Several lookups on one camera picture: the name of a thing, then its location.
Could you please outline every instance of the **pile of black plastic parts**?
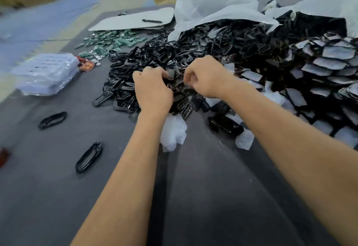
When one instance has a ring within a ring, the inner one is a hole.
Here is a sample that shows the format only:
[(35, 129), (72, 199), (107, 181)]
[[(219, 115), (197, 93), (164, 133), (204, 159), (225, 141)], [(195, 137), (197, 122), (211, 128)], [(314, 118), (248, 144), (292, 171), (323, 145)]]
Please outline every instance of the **pile of black plastic parts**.
[(234, 63), (235, 75), (259, 91), (265, 91), (266, 81), (272, 82), (272, 92), (285, 96), (307, 122), (324, 123), (321, 131), (326, 134), (334, 136), (345, 126), (358, 130), (358, 40), (346, 37), (345, 20), (292, 11), (277, 20), (282, 25), (270, 33), (262, 23), (220, 20), (182, 32), (171, 42), (169, 31), (151, 31), (154, 37), (143, 47), (128, 54), (110, 53), (115, 63), (93, 106), (114, 99), (115, 110), (134, 113), (139, 106), (133, 71), (160, 66), (171, 76), (165, 83), (174, 91), (172, 114), (185, 119), (192, 109), (211, 110), (211, 129), (239, 135), (241, 126), (225, 117), (230, 108), (224, 102), (210, 107), (183, 83), (185, 68), (195, 58), (212, 55), (223, 65)]

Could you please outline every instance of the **gray table surface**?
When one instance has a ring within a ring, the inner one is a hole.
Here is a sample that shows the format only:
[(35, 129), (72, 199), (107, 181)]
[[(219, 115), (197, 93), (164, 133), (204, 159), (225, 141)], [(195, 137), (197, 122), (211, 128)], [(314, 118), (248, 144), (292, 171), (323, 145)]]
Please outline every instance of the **gray table surface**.
[[(259, 1), (263, 8), (269, 0)], [(118, 13), (103, 13), (90, 26)], [(88, 27), (63, 51), (83, 51), (74, 47), (91, 34)], [(0, 146), (12, 153), (0, 169), (1, 246), (69, 245), (96, 202), (136, 122), (112, 106), (91, 105), (109, 65), (103, 60), (55, 96), (15, 91), (0, 104)], [(65, 122), (38, 130), (39, 121), (61, 111), (68, 112)], [(256, 140), (250, 151), (237, 149), (232, 139), (213, 134), (205, 119), (192, 113), (185, 143), (160, 152), (148, 245), (337, 245)], [(75, 163), (96, 141), (105, 146), (101, 158), (76, 174)]]

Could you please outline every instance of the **hand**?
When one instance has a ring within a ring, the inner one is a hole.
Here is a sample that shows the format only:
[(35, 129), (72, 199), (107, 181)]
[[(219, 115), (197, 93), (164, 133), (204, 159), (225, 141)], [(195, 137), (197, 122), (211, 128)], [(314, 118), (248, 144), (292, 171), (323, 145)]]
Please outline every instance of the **hand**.
[(167, 115), (173, 104), (173, 92), (162, 78), (168, 73), (162, 67), (145, 67), (133, 72), (135, 94), (142, 111)]
[(234, 78), (212, 56), (195, 59), (185, 70), (184, 84), (208, 98), (222, 99), (223, 86)]

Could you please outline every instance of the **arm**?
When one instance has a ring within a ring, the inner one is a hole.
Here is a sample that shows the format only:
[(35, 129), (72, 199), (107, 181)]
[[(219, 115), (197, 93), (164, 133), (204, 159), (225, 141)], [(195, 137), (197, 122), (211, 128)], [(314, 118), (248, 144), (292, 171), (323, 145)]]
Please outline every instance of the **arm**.
[(133, 135), (72, 246), (145, 245), (161, 131), (173, 102), (162, 68), (134, 72), (141, 113)]
[(190, 64), (184, 82), (230, 105), (330, 233), (342, 245), (358, 245), (358, 152), (271, 102), (210, 56)]

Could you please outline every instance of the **floor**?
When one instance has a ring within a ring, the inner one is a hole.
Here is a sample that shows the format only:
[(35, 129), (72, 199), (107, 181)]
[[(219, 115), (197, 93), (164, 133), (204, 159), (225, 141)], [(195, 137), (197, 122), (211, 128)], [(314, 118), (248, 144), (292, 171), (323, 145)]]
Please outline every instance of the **floor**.
[(0, 102), (14, 90), (15, 80), (8, 72), (20, 61), (60, 51), (103, 12), (153, 5), (153, 0), (58, 0), (2, 16), (0, 37), (11, 37), (0, 39)]

